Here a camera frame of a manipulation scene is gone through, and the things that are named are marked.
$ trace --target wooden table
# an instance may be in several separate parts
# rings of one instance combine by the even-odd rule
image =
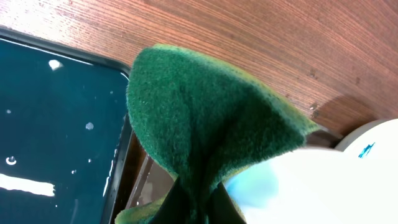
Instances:
[[[398,116],[395,0],[1,0],[0,26],[127,64],[158,42],[188,47],[340,134]]]

